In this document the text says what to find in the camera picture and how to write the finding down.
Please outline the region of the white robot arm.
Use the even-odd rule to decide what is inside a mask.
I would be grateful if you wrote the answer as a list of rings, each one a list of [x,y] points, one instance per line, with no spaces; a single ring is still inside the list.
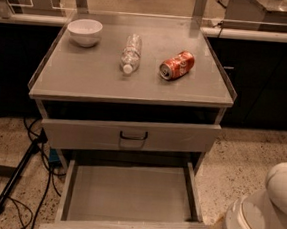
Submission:
[[[236,199],[209,229],[287,229],[287,162],[273,166],[264,189]]]

